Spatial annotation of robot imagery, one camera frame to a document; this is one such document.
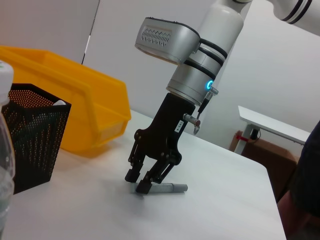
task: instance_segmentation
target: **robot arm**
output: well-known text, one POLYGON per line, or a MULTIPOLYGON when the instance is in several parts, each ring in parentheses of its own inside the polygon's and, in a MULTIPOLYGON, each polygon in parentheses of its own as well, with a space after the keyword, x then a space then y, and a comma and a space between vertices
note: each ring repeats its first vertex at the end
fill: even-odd
MULTIPOLYGON (((135 183, 145 156, 156 163, 136 188, 147 194, 152 182, 160 184, 182 160, 178 140, 187 123, 200 128, 199 115, 218 91, 212 86, 240 34, 244 20, 240 12, 252 0, 217 0, 208 10, 201 27, 147 17, 138 32, 135 46, 142 52, 177 64, 166 95, 151 125, 138 129, 125 177, 135 183), (192 116, 199 106, 198 117, 192 116)), ((320 0, 268 0, 277 18, 320 35, 320 0)))

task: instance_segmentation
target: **yellow plastic bin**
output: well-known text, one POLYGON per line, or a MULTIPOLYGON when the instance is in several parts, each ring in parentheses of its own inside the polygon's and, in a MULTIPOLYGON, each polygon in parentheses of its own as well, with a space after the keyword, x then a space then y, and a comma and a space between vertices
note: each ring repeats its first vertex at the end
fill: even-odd
POLYGON ((122 135, 131 119, 126 85, 45 50, 0 46, 14 83, 30 83, 71 103, 61 148, 82 152, 122 135))

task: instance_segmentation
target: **white desk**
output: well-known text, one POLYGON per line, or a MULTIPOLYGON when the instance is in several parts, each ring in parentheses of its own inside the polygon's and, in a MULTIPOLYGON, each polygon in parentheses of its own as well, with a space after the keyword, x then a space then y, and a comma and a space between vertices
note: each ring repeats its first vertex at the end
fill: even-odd
MULTIPOLYGON (((301 130, 284 122, 275 120, 271 117, 262 115, 242 106, 238 106, 240 119, 247 122, 242 137, 249 139, 253 129, 263 129, 283 138, 289 139, 301 145, 305 145, 310 132, 301 130)), ((241 154, 245 148, 246 142, 239 140, 235 153, 241 154)))
MULTIPOLYGON (((165 178, 186 193, 137 195, 124 177, 138 128, 89 159, 60 150, 51 181, 13 196, 6 240, 285 240, 266 169, 183 133, 183 159, 165 178)), ((145 159, 143 177, 153 160, 145 159)))

